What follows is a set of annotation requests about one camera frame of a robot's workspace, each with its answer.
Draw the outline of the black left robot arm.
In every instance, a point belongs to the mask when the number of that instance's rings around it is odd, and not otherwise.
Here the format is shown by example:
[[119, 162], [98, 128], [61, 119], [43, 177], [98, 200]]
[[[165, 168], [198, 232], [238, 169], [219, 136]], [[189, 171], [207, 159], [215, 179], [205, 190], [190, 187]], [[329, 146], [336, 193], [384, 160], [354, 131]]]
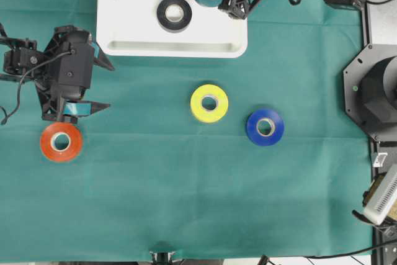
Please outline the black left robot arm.
[[19, 86], [33, 82], [43, 120], [76, 124], [81, 117], [109, 108], [83, 99], [91, 87], [94, 66], [115, 69], [89, 31], [73, 25], [57, 27], [40, 51], [36, 41], [9, 37], [2, 29], [1, 44], [9, 47], [1, 80]]

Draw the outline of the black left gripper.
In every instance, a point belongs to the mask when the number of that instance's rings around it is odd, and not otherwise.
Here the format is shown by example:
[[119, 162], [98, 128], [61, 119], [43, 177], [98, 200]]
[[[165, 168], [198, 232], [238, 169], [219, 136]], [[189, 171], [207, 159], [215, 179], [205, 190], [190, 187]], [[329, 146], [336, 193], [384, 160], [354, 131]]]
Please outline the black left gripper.
[[94, 64], [109, 71], [115, 68], [99, 44], [92, 43], [91, 33], [79, 27], [55, 28], [44, 56], [49, 60], [64, 52], [65, 56], [40, 68], [35, 89], [43, 120], [75, 124], [78, 116], [90, 116], [110, 107], [81, 100], [91, 86]]

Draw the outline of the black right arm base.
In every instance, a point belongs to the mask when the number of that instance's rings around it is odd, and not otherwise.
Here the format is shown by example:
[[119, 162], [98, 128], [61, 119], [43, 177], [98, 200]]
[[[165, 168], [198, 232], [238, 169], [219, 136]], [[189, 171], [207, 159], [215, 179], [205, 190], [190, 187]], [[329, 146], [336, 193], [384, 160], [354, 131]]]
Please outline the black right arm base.
[[373, 141], [396, 141], [396, 46], [369, 44], [343, 70], [345, 112]]

